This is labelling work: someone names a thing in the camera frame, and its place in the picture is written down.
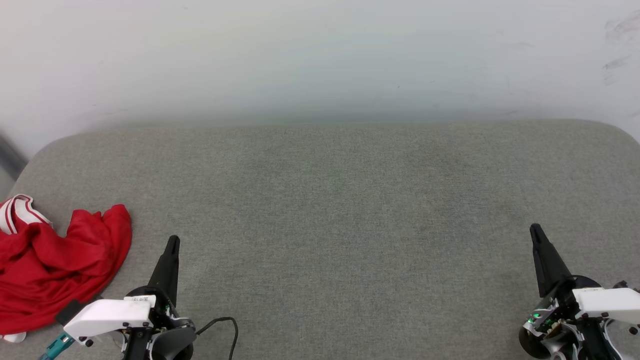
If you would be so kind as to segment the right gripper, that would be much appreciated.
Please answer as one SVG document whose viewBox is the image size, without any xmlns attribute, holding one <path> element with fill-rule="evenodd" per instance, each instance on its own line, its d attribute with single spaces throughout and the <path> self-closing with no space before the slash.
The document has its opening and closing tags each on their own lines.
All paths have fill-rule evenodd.
<svg viewBox="0 0 640 360">
<path fill-rule="evenodd" d="M 539 223 L 530 228 L 532 255 L 539 296 L 537 330 L 553 332 L 562 324 L 593 319 L 603 327 L 610 322 L 639 330 L 639 290 L 621 281 L 613 288 L 598 286 L 594 280 L 573 275 L 549 241 Z"/>
</svg>

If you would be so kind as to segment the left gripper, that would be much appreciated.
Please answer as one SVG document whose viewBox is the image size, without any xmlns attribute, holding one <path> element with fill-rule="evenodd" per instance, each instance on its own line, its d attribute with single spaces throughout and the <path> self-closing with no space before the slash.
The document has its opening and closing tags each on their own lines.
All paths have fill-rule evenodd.
<svg viewBox="0 0 640 360">
<path fill-rule="evenodd" d="M 85 305 L 62 326 L 74 340 L 121 332 L 132 346 L 136 332 L 149 347 L 189 347 L 197 339 L 194 322 L 178 314 L 180 238 L 170 235 L 146 286 L 122 299 L 100 299 Z"/>
</svg>

